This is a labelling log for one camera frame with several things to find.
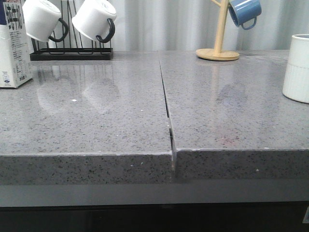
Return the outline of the blue enamel mug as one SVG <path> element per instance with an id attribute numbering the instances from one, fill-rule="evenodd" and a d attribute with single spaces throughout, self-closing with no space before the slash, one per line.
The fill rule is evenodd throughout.
<path id="1" fill-rule="evenodd" d="M 228 10 L 235 26 L 244 30 L 252 29 L 262 13 L 259 0 L 230 0 Z"/>

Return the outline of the wooden mug tree stand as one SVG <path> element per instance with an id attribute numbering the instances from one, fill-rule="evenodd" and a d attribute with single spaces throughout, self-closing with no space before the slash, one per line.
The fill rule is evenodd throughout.
<path id="1" fill-rule="evenodd" d="M 216 0 L 212 0 L 212 2 L 220 7 L 214 48 L 198 49 L 196 50 L 196 55 L 199 58 L 214 61 L 237 60 L 239 59 L 239 53 L 235 51 L 223 50 L 223 40 L 224 40 L 225 24 L 226 24 L 229 1 L 221 0 L 220 2 L 218 2 Z"/>

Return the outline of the blue white milk carton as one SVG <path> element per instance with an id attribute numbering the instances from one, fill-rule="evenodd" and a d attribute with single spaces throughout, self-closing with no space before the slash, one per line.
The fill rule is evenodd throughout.
<path id="1" fill-rule="evenodd" d="M 22 3 L 0 2 L 0 87 L 18 88 L 33 78 Z"/>

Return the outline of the white HOME ribbed cup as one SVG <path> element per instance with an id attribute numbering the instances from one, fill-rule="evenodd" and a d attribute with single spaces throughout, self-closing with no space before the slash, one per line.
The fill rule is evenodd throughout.
<path id="1" fill-rule="evenodd" d="M 294 101 L 309 102 L 309 35 L 292 36 L 282 93 Z"/>

